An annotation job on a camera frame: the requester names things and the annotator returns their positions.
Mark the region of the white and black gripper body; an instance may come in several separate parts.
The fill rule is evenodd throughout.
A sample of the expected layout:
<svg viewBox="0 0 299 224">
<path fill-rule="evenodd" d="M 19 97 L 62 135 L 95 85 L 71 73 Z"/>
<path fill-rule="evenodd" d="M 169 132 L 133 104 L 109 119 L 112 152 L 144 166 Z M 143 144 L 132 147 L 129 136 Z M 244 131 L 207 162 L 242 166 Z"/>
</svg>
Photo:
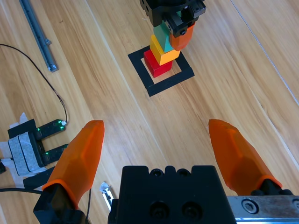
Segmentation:
<svg viewBox="0 0 299 224">
<path fill-rule="evenodd" d="M 203 0 L 140 0 L 140 5 L 153 27 L 162 23 L 164 14 L 187 10 L 191 18 L 195 19 L 206 11 Z"/>
</svg>

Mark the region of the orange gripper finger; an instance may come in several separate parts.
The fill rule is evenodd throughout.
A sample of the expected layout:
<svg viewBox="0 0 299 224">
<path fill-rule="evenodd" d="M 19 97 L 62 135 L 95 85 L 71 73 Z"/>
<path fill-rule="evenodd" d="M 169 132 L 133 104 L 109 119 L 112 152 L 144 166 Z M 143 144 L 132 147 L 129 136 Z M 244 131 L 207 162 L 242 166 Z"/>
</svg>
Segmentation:
<svg viewBox="0 0 299 224">
<path fill-rule="evenodd" d="M 192 38 L 195 18 L 189 13 L 171 13 L 163 18 L 166 40 L 172 49 L 180 51 Z"/>
<path fill-rule="evenodd" d="M 209 120 L 214 155 L 225 184 L 239 196 L 291 196 L 253 146 L 231 124 Z"/>
<path fill-rule="evenodd" d="M 88 213 L 78 208 L 93 185 L 101 157 L 104 122 L 89 121 L 58 160 L 33 209 L 41 224 L 87 224 Z"/>
</svg>

